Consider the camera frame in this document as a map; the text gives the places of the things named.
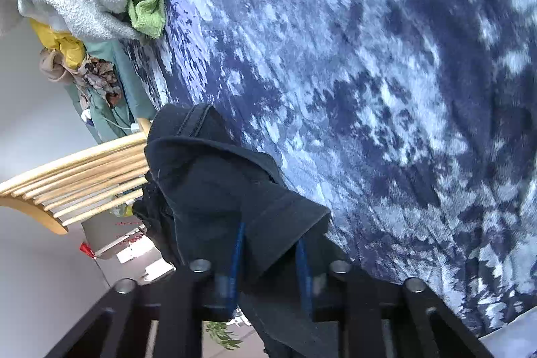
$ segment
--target wooden chair backrest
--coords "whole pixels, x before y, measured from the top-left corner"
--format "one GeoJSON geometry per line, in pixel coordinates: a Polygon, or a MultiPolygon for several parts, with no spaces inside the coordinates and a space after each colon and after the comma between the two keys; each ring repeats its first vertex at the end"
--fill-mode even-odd
{"type": "Polygon", "coordinates": [[[141,131],[28,170],[0,184],[0,206],[28,214],[56,234],[142,195],[148,171],[143,148],[150,122],[138,119],[141,131]]]}

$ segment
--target metal bolt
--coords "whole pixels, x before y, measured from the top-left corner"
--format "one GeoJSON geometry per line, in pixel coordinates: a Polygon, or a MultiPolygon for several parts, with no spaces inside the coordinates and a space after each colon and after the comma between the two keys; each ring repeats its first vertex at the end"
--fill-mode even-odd
{"type": "Polygon", "coordinates": [[[136,288],[136,281],[130,278],[120,279],[114,285],[114,290],[122,295],[126,295],[136,288]]]}
{"type": "Polygon", "coordinates": [[[336,260],[330,263],[330,270],[332,270],[334,273],[343,275],[351,270],[351,265],[346,261],[336,260]]]}
{"type": "Polygon", "coordinates": [[[210,270],[210,261],[208,260],[194,260],[189,264],[190,270],[195,273],[203,273],[210,270]]]}
{"type": "Polygon", "coordinates": [[[427,287],[420,278],[408,278],[404,284],[412,293],[421,293],[427,287]]]}

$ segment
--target yellow bag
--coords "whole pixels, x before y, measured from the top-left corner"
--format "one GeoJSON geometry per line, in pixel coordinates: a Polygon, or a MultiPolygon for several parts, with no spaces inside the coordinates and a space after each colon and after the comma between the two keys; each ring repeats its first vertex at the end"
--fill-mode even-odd
{"type": "Polygon", "coordinates": [[[86,56],[86,48],[78,38],[75,38],[68,31],[53,31],[49,25],[30,19],[30,24],[41,40],[42,45],[47,49],[56,49],[65,57],[67,65],[77,70],[86,56]]]}

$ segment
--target blue bedsheet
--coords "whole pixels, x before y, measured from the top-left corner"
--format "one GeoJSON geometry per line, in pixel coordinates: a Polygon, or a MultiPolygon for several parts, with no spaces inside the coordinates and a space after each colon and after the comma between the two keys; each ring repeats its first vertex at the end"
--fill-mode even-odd
{"type": "Polygon", "coordinates": [[[158,106],[212,102],[332,210],[372,275],[477,335],[537,304],[537,0],[166,0],[126,48],[158,106]]]}

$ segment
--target white wall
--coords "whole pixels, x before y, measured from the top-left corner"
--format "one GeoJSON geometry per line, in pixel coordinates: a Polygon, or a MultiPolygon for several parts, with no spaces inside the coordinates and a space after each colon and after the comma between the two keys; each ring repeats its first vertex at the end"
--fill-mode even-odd
{"type": "MultiPolygon", "coordinates": [[[[95,145],[66,91],[38,70],[27,21],[0,38],[0,181],[95,145]]],[[[78,250],[80,226],[52,234],[0,208],[0,356],[41,358],[107,290],[78,250]]]]}

